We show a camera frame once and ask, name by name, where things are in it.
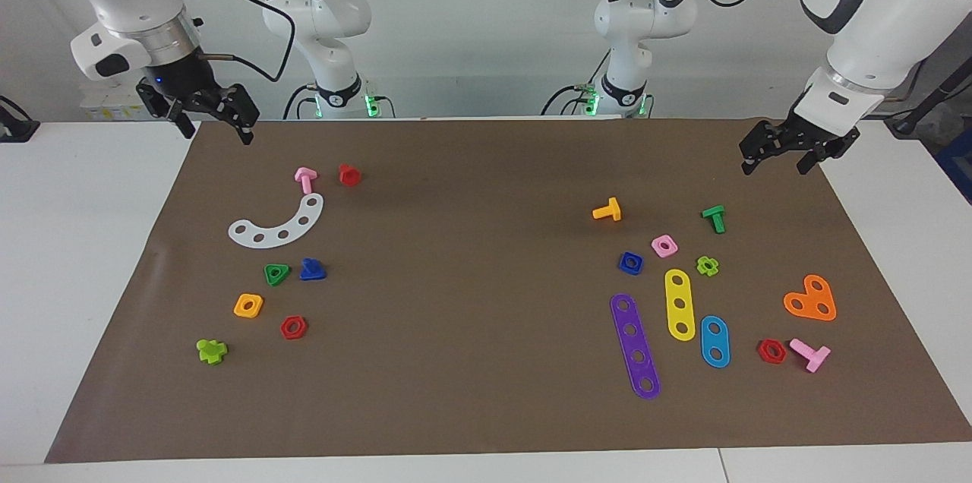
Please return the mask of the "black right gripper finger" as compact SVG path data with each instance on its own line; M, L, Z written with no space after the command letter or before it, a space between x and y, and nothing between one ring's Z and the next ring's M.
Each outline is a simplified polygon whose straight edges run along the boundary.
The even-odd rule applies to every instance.
M241 143L252 144L260 110L249 92L240 83L221 89L221 120L238 134Z
M183 99L171 99L167 101L166 120L179 130L183 138L191 140L195 133L197 133L197 127L195 127L190 117L188 117L184 103Z

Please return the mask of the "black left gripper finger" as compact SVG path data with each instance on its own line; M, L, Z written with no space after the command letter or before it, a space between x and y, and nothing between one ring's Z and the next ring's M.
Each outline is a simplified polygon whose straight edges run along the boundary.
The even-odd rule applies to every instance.
M752 175L760 163L787 151L781 143L782 129L770 121L758 121L740 142L744 175Z
M806 175L817 164L827 159L843 157L859 137L860 130L858 129L851 129L846 136L832 138L832 140L816 140L815 138L804 137L802 143L806 147L806 153L797 162L797 171L800 175Z

